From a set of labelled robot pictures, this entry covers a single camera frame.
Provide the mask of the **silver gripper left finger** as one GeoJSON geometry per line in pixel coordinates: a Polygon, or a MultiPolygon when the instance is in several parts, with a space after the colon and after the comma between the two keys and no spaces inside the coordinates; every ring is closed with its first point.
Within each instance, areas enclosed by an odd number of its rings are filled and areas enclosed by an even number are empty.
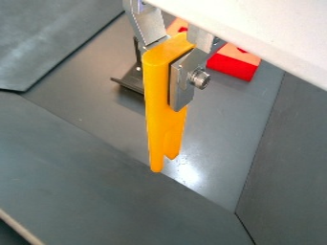
{"type": "Polygon", "coordinates": [[[123,0],[139,50],[146,52],[168,39],[162,10],[144,0],[123,0]]]}

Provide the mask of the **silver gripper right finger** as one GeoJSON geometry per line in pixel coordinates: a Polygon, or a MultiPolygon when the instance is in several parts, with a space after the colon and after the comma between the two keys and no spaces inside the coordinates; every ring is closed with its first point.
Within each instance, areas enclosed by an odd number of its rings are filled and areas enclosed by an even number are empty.
{"type": "Polygon", "coordinates": [[[211,76],[206,62],[226,42],[198,26],[190,25],[187,41],[194,47],[170,64],[168,104],[179,112],[194,99],[194,89],[203,90],[211,76]]]}

